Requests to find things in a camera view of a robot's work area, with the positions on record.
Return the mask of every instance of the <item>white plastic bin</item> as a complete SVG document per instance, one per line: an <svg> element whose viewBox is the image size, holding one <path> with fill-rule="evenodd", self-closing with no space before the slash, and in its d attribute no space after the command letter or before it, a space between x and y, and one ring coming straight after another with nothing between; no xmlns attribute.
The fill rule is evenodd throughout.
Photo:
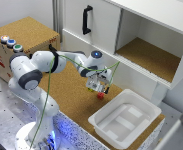
<svg viewBox="0 0 183 150"><path fill-rule="evenodd" d="M128 148L161 109L126 89L89 118L96 133L117 149Z"/></svg>

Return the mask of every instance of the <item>black handle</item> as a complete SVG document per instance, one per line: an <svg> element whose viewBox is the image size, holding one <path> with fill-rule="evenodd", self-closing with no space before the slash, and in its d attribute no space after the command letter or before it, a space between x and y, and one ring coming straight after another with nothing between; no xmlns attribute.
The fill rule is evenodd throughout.
<svg viewBox="0 0 183 150"><path fill-rule="evenodd" d="M83 34L88 34L91 32L90 29L87 28L87 21L88 21L88 11L93 10L92 6L87 6L87 8L83 11Z"/></svg>

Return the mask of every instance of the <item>brown work surface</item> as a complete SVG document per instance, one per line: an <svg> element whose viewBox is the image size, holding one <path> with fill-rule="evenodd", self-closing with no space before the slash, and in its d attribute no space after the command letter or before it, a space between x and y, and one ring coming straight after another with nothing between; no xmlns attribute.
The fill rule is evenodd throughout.
<svg viewBox="0 0 183 150"><path fill-rule="evenodd" d="M57 101L63 113L110 149L114 149L95 133L93 126L88 122L88 118L122 92L122 89L112 85L105 98L99 100L97 99L97 92L87 90L86 81L87 78L82 78L75 67L68 62L61 73L51 74L50 95ZM47 91L48 74L44 73L39 86ZM163 119L164 115L160 115L128 150L136 150Z"/></svg>
<svg viewBox="0 0 183 150"><path fill-rule="evenodd" d="M29 50L59 34L31 17L26 17L0 27L0 36L8 35L16 39L25 50Z"/></svg>
<svg viewBox="0 0 183 150"><path fill-rule="evenodd" d="M126 44L116 53L169 82L172 82L181 60L140 38Z"/></svg>

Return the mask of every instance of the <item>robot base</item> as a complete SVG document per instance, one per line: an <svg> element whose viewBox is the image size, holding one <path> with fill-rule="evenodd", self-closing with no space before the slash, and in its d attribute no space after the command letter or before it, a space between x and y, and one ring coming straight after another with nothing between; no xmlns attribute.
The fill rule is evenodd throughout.
<svg viewBox="0 0 183 150"><path fill-rule="evenodd" d="M26 137L28 136L29 132L31 131L34 125L35 125L35 122L28 123L17 132L15 137L16 150L30 150L30 146L29 146L30 143L28 143L28 140L26 140ZM56 141L56 149L58 149L61 142L60 137L58 138L56 137L55 141ZM40 149L39 146L33 145L31 150L46 150L46 148L43 147L43 149L42 148Z"/></svg>

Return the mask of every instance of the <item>cardboard box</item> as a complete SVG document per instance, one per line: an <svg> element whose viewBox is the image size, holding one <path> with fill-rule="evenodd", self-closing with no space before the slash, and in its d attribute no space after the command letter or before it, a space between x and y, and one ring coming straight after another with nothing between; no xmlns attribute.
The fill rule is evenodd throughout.
<svg viewBox="0 0 183 150"><path fill-rule="evenodd" d="M31 17L0 27L0 38L3 35L8 35L10 39L16 40L17 44L22 45L27 56L36 51L49 50L49 44L60 50L60 35ZM13 54L13 49L0 42L0 77L6 82L12 77L9 58Z"/></svg>

